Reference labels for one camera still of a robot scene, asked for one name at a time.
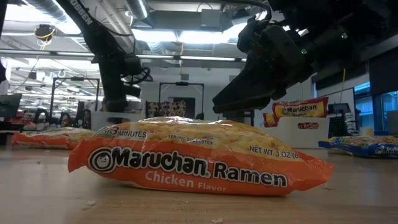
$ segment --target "maruchan logo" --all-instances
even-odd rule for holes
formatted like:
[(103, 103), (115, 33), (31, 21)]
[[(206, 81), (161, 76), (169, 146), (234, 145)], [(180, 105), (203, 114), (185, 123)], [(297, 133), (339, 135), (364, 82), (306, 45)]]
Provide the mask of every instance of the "maruchan logo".
[(283, 115), (289, 115), (292, 113), (300, 113), (300, 112), (307, 112), (311, 110), (317, 110), (318, 106), (313, 105), (313, 106), (297, 106), (297, 107), (287, 107), (282, 109), (282, 114)]
[[(206, 159), (182, 156), (178, 151), (139, 152), (129, 147), (101, 147), (90, 154), (88, 165), (91, 170), (99, 173), (112, 173), (117, 167), (125, 167), (162, 169), (165, 172), (177, 172), (203, 178), (212, 177)], [(288, 186), (288, 179), (283, 174), (230, 167), (221, 161), (213, 161), (213, 178), (274, 187)]]
[(172, 153), (139, 152), (129, 147), (101, 147), (90, 154), (88, 159), (92, 170), (111, 173), (117, 167), (133, 169), (162, 169), (165, 172), (194, 175), (204, 178), (211, 176), (208, 161), (201, 158), (181, 156), (178, 151)]

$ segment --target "desk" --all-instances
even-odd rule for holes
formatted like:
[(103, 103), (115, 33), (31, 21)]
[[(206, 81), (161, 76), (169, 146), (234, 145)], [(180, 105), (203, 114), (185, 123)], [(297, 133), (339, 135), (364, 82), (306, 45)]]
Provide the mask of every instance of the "desk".
[(0, 223), (397, 223), (398, 161), (303, 152), (335, 165), (329, 183), (243, 197), (133, 189), (87, 168), (69, 174), (68, 151), (0, 149)]

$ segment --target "yellow cable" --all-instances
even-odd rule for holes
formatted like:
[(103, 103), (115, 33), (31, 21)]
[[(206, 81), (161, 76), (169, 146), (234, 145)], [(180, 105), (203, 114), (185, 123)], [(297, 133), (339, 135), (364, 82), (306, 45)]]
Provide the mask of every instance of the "yellow cable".
[(341, 93), (340, 93), (340, 103), (341, 103), (341, 99), (343, 97), (343, 90), (344, 90), (344, 82), (346, 81), (346, 69), (344, 68), (344, 72), (343, 72), (343, 84), (341, 86)]
[(55, 29), (50, 33), (50, 34), (47, 34), (47, 35), (44, 35), (44, 36), (37, 36), (36, 35), (36, 31), (35, 31), (35, 36), (37, 37), (37, 38), (47, 38), (47, 37), (50, 37), (53, 33), (55, 32)]

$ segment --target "monitor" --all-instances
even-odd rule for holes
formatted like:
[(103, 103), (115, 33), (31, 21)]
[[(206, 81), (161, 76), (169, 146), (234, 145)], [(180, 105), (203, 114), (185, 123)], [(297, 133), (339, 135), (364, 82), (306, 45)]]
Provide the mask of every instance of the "monitor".
[(17, 115), (22, 94), (0, 95), (0, 118), (13, 118)]

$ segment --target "red ramen package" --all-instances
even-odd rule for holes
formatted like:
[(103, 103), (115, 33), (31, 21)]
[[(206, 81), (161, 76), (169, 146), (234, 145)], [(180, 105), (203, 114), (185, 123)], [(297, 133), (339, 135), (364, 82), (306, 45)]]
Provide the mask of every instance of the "red ramen package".
[(274, 116), (281, 117), (308, 117), (326, 118), (328, 115), (328, 97), (311, 100), (281, 101), (273, 104)]
[(71, 152), (69, 171), (82, 166), (143, 189), (235, 195), (308, 190), (333, 170), (260, 129), (181, 117), (104, 127)]
[(264, 126), (266, 128), (274, 128), (278, 126), (278, 122), (275, 120), (275, 116), (272, 113), (264, 113)]
[(81, 128), (57, 128), (40, 132), (15, 133), (12, 143), (41, 149), (72, 150), (81, 140), (88, 139), (94, 131)]

